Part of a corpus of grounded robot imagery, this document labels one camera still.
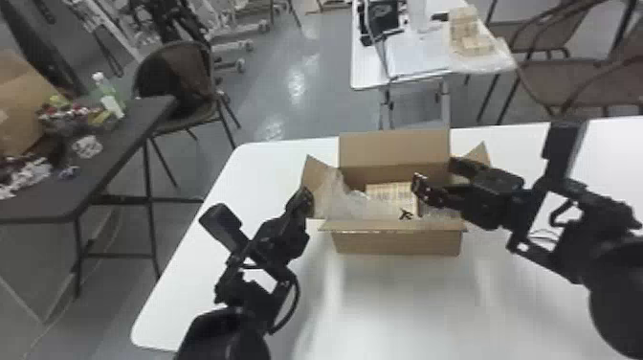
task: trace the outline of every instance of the black chair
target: black chair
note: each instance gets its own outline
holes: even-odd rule
[[[185,101],[182,100],[187,93],[197,94],[203,97],[202,100],[205,102],[200,101],[196,109],[186,108]],[[240,128],[241,124],[230,109],[228,96],[215,86],[211,52],[203,44],[196,41],[176,41],[150,54],[141,63],[134,76],[132,94],[133,97],[141,98],[170,94],[177,97],[182,104],[174,116],[156,128],[154,135],[150,138],[174,187],[178,187],[178,184],[156,143],[157,137],[186,131],[192,139],[198,141],[196,135],[190,131],[191,128],[220,122],[223,124],[230,145],[233,149],[236,148],[223,110],[230,115],[237,128]]]

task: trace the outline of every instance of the box flap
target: box flap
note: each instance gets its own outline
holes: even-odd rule
[[[392,130],[340,135],[340,168],[446,163],[449,129]]]
[[[301,185],[314,193],[325,179],[336,172],[339,172],[337,168],[333,168],[313,156],[306,155],[306,162],[301,173]]]
[[[467,228],[460,218],[444,221],[400,221],[400,220],[328,220],[319,228],[323,232],[360,233],[360,232],[430,232],[465,231]]]
[[[489,159],[489,153],[487,152],[487,145],[484,142],[481,142],[466,155],[462,156],[465,159],[474,160],[479,163],[485,164],[488,167],[491,167],[491,160]],[[465,177],[458,175],[451,175],[452,184],[466,184],[469,180]]]
[[[478,144],[463,157],[491,167],[491,160],[489,159],[489,153],[487,152],[487,145],[485,145],[484,142]]]

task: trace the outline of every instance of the wire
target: wire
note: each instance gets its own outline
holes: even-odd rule
[[[299,280],[297,280],[296,276],[293,276],[293,285],[295,286],[295,299],[290,305],[290,309],[288,309],[286,315],[275,326],[268,329],[268,333],[270,333],[271,335],[281,330],[290,321],[290,319],[293,317],[293,314],[295,313],[295,310],[297,309],[297,305],[299,304],[299,297],[301,295],[301,288],[299,287]]]

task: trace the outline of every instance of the water bottle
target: water bottle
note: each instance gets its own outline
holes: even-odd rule
[[[113,97],[116,103],[121,107],[121,109],[125,109],[125,101],[122,100],[114,85],[112,85],[112,83],[108,78],[105,77],[103,73],[95,73],[92,76],[92,79],[94,80],[96,86],[99,88],[104,97]]]

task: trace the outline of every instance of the black cable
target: black cable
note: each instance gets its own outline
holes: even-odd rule
[[[261,266],[251,263],[242,263],[240,266],[244,270],[260,270],[263,269]]]
[[[288,309],[288,312],[286,315],[273,327],[268,329],[269,334],[274,334],[277,331],[281,330],[293,317],[293,314],[295,313],[295,310],[297,309],[297,305],[299,304],[299,297],[301,295],[301,288],[299,287],[299,280],[297,280],[296,276],[293,276],[293,285],[295,286],[295,299],[293,300],[293,303],[290,305],[290,309]]]

